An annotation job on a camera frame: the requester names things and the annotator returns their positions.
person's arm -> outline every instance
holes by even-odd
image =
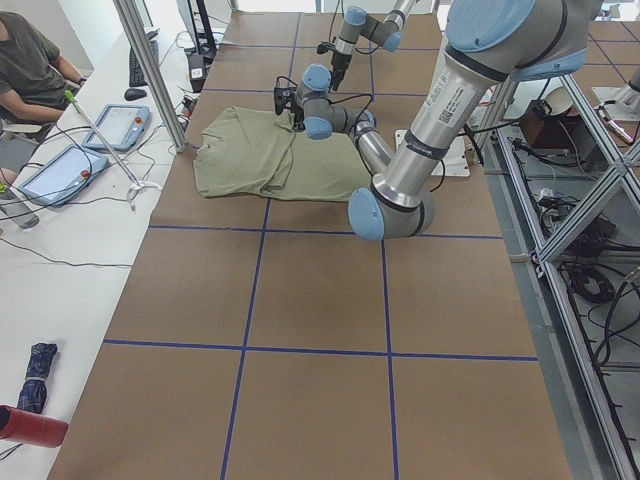
[[[84,82],[86,82],[86,79],[78,71],[75,65],[73,65],[73,63],[64,58],[62,55],[59,55],[58,58],[51,62],[51,65],[56,67],[56,70],[58,70],[64,78],[72,81],[73,83],[82,86]]]
[[[15,90],[0,93],[0,105],[20,120],[37,123],[56,122],[63,113],[62,110],[56,110],[55,108],[24,103]]]

cardboard floor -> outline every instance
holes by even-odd
[[[234,14],[190,142],[226,107],[270,110],[276,75],[328,65],[329,23]],[[376,95],[390,144],[430,84],[435,17],[406,40],[355,56],[342,89]],[[481,168],[446,179],[427,234],[367,243],[346,204],[202,198],[194,155],[175,159],[50,479],[571,478]]]

gray t-shirt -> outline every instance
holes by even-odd
[[[51,62],[60,49],[17,13],[0,12],[9,40],[0,41],[0,93],[15,90],[22,101],[64,110],[67,84]],[[0,107],[0,116],[18,121]]]

metal pole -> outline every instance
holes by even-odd
[[[507,111],[509,104],[513,100],[513,94],[518,88],[518,82],[514,82],[511,78],[507,78],[504,83],[498,85],[491,95],[491,102],[489,108],[482,117],[482,121],[480,122],[479,130],[483,130],[485,128],[491,128],[496,125],[499,121],[502,121],[504,117],[504,112]],[[476,142],[478,143],[478,147],[480,150],[484,148],[484,144],[487,141],[487,138],[491,135],[491,132],[483,132],[478,134],[476,138]]]
[[[147,80],[153,99],[160,111],[162,121],[171,136],[171,141],[173,142],[176,152],[182,152],[187,145],[187,140],[184,136],[182,126],[178,122],[178,117],[173,110],[171,98],[162,80],[160,69],[151,53],[149,41],[144,34],[140,13],[138,13],[133,0],[113,0],[113,3],[118,11],[122,27],[129,39],[133,53],[136,55],[138,62],[140,62],[144,77]]]

wall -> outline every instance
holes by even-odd
[[[93,69],[85,49],[82,47],[74,28],[58,1],[0,0],[0,9],[16,12],[24,16],[52,42],[58,45],[63,55],[79,69],[83,71],[91,71]]]
[[[112,0],[49,0],[47,3],[60,4],[94,67],[122,33],[122,25]]]

